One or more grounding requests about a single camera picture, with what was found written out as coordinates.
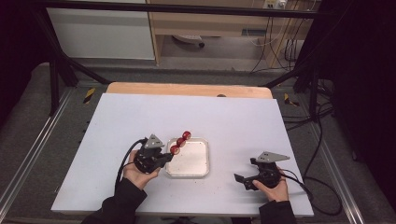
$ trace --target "white table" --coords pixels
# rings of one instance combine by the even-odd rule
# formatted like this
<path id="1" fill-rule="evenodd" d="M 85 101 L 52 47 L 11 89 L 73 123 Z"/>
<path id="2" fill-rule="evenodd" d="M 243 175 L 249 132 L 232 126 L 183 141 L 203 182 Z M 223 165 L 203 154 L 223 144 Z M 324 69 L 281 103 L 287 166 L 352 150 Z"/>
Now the white table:
<path id="1" fill-rule="evenodd" d="M 155 133 L 166 143 L 186 130 L 208 141 L 209 174 L 174 179 L 162 169 L 146 186 L 138 215 L 258 216 L 265 196 L 245 190 L 233 174 L 256 175 L 249 159 L 264 150 L 289 156 L 277 165 L 301 179 L 276 100 L 105 93 L 51 210 L 97 210 L 113 195 L 120 162 L 135 141 Z M 313 216 L 304 191 L 292 181 L 288 185 L 295 216 Z"/>

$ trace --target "power strip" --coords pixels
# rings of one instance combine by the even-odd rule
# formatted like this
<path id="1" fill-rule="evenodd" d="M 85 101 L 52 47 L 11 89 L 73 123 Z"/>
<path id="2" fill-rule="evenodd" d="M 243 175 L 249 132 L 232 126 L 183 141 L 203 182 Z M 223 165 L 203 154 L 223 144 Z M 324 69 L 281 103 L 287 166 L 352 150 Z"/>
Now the power strip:
<path id="1" fill-rule="evenodd" d="M 288 0 L 264 0 L 263 8 L 267 9 L 284 9 Z"/>

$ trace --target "person's arm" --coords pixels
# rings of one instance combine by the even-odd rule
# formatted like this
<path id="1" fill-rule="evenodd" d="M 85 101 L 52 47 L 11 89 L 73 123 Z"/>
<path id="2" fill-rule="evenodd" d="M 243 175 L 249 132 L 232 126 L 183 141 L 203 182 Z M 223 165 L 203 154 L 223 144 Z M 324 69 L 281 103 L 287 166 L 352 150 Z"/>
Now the person's arm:
<path id="1" fill-rule="evenodd" d="M 134 161 L 136 151 L 132 151 L 129 162 Z M 134 164 L 125 166 L 123 179 L 113 197 L 107 198 L 102 203 L 102 208 L 85 217 L 81 224 L 105 223 L 134 223 L 134 211 L 146 199 L 147 194 L 143 188 L 150 179 L 158 176 L 160 168 L 146 175 L 141 173 Z"/>
<path id="2" fill-rule="evenodd" d="M 260 218 L 265 224 L 294 224 L 297 223 L 291 209 L 288 185 L 285 177 L 281 177 L 279 184 L 273 189 L 267 188 L 260 181 L 254 180 L 254 186 L 265 193 L 269 203 L 259 208 Z"/>

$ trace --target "hand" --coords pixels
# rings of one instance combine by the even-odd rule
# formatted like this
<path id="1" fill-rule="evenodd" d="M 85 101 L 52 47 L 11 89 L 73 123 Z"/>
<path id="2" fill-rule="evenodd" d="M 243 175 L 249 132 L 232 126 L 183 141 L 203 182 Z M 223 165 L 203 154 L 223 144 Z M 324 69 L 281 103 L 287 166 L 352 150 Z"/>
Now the hand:
<path id="1" fill-rule="evenodd" d="M 131 154 L 129 154 L 129 160 L 128 163 L 134 162 L 134 155 L 136 154 L 136 150 L 133 150 Z M 151 174 L 144 174 L 140 172 L 136 166 L 131 163 L 127 166 L 124 167 L 123 169 L 123 177 L 129 179 L 135 186 L 137 186 L 139 189 L 143 189 L 147 183 L 150 181 L 150 179 L 155 178 L 158 176 L 158 173 L 160 172 L 161 168 L 157 168 L 155 171 L 153 171 Z"/>
<path id="2" fill-rule="evenodd" d="M 284 174 L 279 167 L 277 167 L 277 169 L 282 175 Z M 262 182 L 258 180 L 253 180 L 253 184 L 256 186 L 256 188 L 265 193 L 270 202 L 275 200 L 278 203 L 289 200 L 288 184 L 286 184 L 285 176 L 280 177 L 279 184 L 277 184 L 277 186 L 273 189 L 267 188 Z"/>

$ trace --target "white plastic container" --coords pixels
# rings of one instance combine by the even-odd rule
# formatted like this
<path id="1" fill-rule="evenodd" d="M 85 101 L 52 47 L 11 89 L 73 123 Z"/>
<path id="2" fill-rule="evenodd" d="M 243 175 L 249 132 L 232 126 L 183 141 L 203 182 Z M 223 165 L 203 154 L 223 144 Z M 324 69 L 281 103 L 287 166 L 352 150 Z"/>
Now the white plastic container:
<path id="1" fill-rule="evenodd" d="M 168 142 L 166 151 L 176 144 L 177 138 Z M 199 178 L 209 173 L 209 147 L 203 138 L 193 137 L 186 141 L 180 152 L 166 163 L 166 172 L 172 177 Z"/>

